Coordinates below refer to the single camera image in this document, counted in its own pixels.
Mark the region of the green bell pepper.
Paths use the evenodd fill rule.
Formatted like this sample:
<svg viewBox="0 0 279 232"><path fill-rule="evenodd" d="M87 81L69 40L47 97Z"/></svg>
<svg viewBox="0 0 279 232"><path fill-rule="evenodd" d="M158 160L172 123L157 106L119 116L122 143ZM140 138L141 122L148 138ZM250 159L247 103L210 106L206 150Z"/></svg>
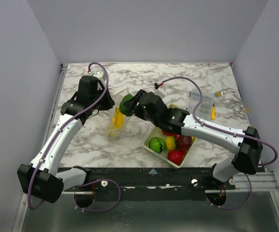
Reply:
<svg viewBox="0 0 279 232"><path fill-rule="evenodd" d="M127 94L123 97L119 104L119 109L123 115L130 117L134 114L135 104L132 94Z"/></svg>

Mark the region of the yellow banana bunch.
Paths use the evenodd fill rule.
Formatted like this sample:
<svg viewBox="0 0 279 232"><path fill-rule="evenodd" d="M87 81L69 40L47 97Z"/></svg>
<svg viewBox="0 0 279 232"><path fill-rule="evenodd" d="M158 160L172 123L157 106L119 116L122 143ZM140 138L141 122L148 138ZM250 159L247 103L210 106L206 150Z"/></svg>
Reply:
<svg viewBox="0 0 279 232"><path fill-rule="evenodd" d="M113 125L116 130L119 130L124 124L124 115L118 107L115 109L115 113L112 119Z"/></svg>

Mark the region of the clear zip top bag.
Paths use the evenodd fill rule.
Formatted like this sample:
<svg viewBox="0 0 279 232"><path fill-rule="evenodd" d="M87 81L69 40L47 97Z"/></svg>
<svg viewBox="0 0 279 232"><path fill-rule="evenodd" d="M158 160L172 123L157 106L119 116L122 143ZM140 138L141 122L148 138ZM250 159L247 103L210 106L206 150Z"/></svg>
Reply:
<svg viewBox="0 0 279 232"><path fill-rule="evenodd" d="M123 97L130 94L130 86L114 92L112 99L115 105L112 109L108 110L107 126L105 127L105 135L108 140L115 140L122 135L126 129L129 117L123 115L119 110L119 104Z"/></svg>

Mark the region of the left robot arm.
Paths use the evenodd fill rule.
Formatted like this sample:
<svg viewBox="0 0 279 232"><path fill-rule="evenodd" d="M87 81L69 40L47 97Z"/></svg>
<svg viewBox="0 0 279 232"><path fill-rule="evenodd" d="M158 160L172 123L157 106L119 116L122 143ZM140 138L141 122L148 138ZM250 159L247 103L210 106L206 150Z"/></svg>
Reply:
<svg viewBox="0 0 279 232"><path fill-rule="evenodd" d="M107 111L114 105L105 78L82 76L78 90L62 105L56 127L41 151L28 165L19 166L17 175L23 192L55 203L63 190L74 186L81 191L88 190L92 180L87 176L87 169L74 167L66 174L59 174L59 164L73 137L93 111Z"/></svg>

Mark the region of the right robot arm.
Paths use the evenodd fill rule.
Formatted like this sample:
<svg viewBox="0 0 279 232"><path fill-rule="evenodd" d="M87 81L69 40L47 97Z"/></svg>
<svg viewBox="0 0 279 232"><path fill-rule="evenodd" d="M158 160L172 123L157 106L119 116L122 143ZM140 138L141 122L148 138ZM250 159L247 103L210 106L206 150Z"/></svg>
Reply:
<svg viewBox="0 0 279 232"><path fill-rule="evenodd" d="M230 151L232 156L213 165L212 174L207 177L212 189L219 189L237 173L257 173L263 145L258 131L251 126L241 130L204 122L186 110L168 108L160 96L144 90L124 99L120 108L124 115L150 121L165 132L194 136Z"/></svg>

